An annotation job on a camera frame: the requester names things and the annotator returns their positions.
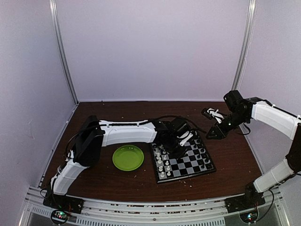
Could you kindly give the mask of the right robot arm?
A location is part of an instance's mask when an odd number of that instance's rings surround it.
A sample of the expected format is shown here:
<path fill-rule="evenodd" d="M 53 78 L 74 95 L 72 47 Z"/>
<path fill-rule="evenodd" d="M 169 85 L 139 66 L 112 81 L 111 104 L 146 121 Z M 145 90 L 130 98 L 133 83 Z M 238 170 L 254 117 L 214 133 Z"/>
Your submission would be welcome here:
<path fill-rule="evenodd" d="M 230 111 L 229 114 L 223 114 L 213 108 L 202 110 L 205 117 L 215 120 L 215 124 L 206 135 L 207 139 L 224 139 L 238 126 L 254 121 L 263 124 L 264 132 L 271 132 L 281 140 L 287 139 L 290 142 L 287 145 L 288 153 L 279 163 L 246 185 L 243 195 L 226 199 L 226 203 L 231 207 L 239 204 L 246 208 L 255 204 L 261 205 L 264 203 L 264 192 L 295 177 L 301 171 L 301 117 L 277 107 L 266 99 L 243 98 L 238 90 L 229 91 L 223 100 Z"/>

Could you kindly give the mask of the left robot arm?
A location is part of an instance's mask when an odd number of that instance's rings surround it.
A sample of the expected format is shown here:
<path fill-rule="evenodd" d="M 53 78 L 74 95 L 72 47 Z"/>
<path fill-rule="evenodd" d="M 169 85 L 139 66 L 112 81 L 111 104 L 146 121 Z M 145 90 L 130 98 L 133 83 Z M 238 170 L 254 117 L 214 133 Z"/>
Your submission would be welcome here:
<path fill-rule="evenodd" d="M 163 121 L 159 117 L 134 122 L 113 122 L 99 121 L 91 115 L 66 146 L 64 163 L 58 167 L 56 175 L 47 186 L 49 201 L 57 209 L 67 206 L 65 195 L 69 187 L 83 170 L 98 163 L 102 147 L 123 143 L 156 143 L 180 158 L 184 154 L 185 143 L 192 136 L 191 127 L 180 116 L 175 116 L 172 121 Z"/>

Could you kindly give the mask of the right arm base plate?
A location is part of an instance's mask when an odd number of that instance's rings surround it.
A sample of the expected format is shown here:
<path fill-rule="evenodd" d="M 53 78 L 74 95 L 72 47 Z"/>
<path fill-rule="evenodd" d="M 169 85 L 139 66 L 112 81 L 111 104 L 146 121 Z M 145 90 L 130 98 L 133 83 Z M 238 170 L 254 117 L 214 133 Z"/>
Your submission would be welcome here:
<path fill-rule="evenodd" d="M 265 199 L 263 197 L 251 199 L 247 198 L 245 195 L 240 195 L 225 199 L 225 206 L 228 213 L 248 210 L 264 204 Z"/>

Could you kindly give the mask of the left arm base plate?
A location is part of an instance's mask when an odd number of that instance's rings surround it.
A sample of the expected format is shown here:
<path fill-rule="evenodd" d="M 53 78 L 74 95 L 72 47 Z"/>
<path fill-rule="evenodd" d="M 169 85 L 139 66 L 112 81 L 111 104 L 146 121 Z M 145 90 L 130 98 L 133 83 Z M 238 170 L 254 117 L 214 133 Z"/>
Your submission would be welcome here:
<path fill-rule="evenodd" d="M 82 212 L 83 204 L 83 199 L 56 194 L 46 194 L 46 198 L 43 201 L 45 206 L 76 214 Z"/>

